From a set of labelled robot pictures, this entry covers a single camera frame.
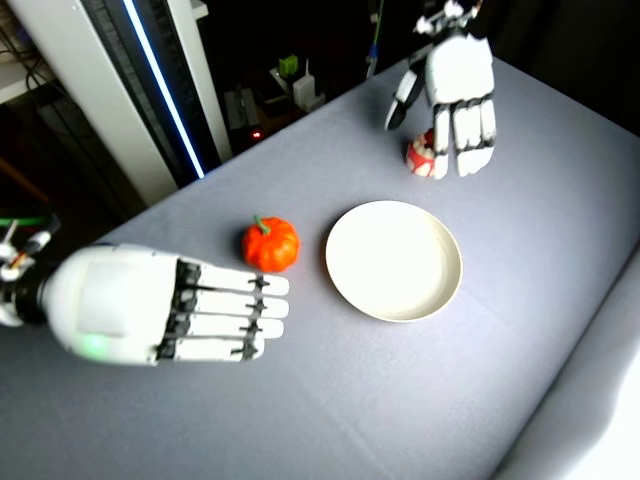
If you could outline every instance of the green light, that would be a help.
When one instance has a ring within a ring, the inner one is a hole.
[[[85,335],[80,345],[80,353],[88,358],[101,359],[106,356],[109,338],[104,335]]]

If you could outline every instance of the white power adapter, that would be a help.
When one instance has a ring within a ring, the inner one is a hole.
[[[293,84],[293,101],[307,113],[324,105],[326,102],[324,92],[316,96],[316,79],[309,74],[309,60],[307,60],[304,77]]]

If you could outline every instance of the pumpkin stem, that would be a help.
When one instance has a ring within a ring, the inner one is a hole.
[[[269,235],[271,233],[271,229],[264,224],[264,222],[258,215],[254,215],[253,220],[256,222],[256,225],[258,225],[258,228],[263,235]]]

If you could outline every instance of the green cable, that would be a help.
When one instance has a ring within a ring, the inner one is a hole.
[[[25,218],[0,218],[0,227],[8,227],[14,220],[18,221],[19,227],[38,227],[46,225],[48,217],[25,217]]]
[[[378,10],[378,23],[376,24],[376,33],[373,35],[373,44],[378,45],[378,36],[380,35],[380,24],[382,23],[382,9],[384,8],[384,0],[380,0],[380,10]]]

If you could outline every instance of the white robotic hand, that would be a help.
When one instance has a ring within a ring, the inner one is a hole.
[[[92,246],[40,288],[40,308],[62,345],[105,363],[240,361],[282,335],[282,277],[219,268],[136,246]]]
[[[453,0],[429,19],[421,17],[416,29],[434,36],[426,58],[415,59],[404,75],[386,128],[397,128],[422,87],[433,109],[435,156],[429,176],[445,176],[449,163],[449,137],[453,127],[455,156],[461,176],[476,173],[489,163],[496,138],[493,108],[493,56],[486,39],[465,35],[462,29],[474,18],[480,3],[468,12]]]

